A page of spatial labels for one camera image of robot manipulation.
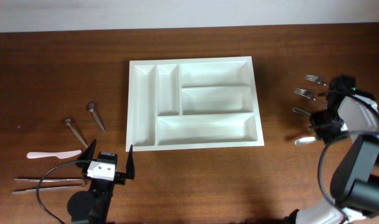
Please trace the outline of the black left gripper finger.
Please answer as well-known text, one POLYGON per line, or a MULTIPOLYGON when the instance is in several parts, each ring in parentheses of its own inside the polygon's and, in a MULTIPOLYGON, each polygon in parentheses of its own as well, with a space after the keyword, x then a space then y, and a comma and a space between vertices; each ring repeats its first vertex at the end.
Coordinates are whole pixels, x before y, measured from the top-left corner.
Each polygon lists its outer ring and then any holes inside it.
POLYGON ((135 178, 135 166, 133 159, 133 145, 130 145, 129 154, 126 162, 126 179, 134 180, 135 178))
POLYGON ((77 158, 78 161, 90 161, 93 159, 93 155, 96 148, 96 139, 92 141, 92 143, 85 149, 80 156, 77 158))

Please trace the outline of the metal spoon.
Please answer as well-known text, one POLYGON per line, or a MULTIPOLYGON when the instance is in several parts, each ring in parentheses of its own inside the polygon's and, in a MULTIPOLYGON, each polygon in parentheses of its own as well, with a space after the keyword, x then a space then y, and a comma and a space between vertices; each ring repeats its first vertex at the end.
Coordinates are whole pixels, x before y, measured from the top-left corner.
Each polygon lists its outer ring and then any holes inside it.
POLYGON ((294 144, 296 146, 303 146, 303 145, 314 143, 318 140, 319 139, 315 136, 306 136, 306 137, 302 137, 302 138, 295 140, 294 144))
POLYGON ((298 108, 298 107, 293 107, 293 108, 292 108, 292 111, 295 112, 295 113, 297 113, 297 114, 304 115, 304 116, 310 116, 310 115, 311 115, 310 112, 308 112, 308 111, 306 111, 306 110, 303 110, 303 109, 300 109, 300 108, 298 108))

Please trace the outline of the metal fork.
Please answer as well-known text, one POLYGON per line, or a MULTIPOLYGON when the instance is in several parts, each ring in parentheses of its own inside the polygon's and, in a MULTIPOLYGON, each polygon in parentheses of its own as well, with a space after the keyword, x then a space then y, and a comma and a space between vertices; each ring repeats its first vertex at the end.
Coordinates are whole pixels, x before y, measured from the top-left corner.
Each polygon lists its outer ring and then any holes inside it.
POLYGON ((323 86, 328 86, 328 84, 321 77, 316 75, 305 75, 304 79, 323 86))
POLYGON ((312 101, 315 101, 315 102, 317 102, 317 103, 319 103, 319 104, 321 104, 321 105, 327 107, 327 105, 326 105, 322 100, 319 100, 319 99, 315 96, 315 94, 313 94, 313 93, 312 93, 311 91, 309 91, 309 90, 301 89, 301 88, 296 88, 295 91, 294 91, 294 93, 297 94, 297 95, 301 95, 301 96, 303 96, 303 97, 305 97, 305 98, 308 98, 308 99, 310 99, 310 100, 312 100, 312 101))

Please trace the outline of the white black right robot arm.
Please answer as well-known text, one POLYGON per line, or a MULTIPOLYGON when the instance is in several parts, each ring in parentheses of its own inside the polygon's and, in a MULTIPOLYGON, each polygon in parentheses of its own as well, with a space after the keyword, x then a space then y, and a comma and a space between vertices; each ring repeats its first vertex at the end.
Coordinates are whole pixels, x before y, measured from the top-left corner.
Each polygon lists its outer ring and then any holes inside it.
POLYGON ((295 210, 284 223, 351 223, 379 216, 379 112, 375 97, 356 87, 356 79, 346 75, 333 78, 321 95, 325 109, 309 114, 310 129, 325 144, 318 161, 317 181, 323 198, 315 205, 295 210), (326 191, 322 166, 327 150, 339 141, 352 145, 326 191))

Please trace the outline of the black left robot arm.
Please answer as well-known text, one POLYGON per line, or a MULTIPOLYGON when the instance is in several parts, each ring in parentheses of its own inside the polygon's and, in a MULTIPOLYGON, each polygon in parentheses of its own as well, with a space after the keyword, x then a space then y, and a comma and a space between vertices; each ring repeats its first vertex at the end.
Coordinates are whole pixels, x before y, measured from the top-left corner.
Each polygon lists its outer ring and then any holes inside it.
POLYGON ((117 172, 118 155, 100 152, 94 158, 96 140, 78 157, 77 167, 90 181, 88 190, 73 194, 67 204, 72 223, 106 223, 115 185, 124 185, 135 177, 133 148, 129 148, 126 171, 117 172))

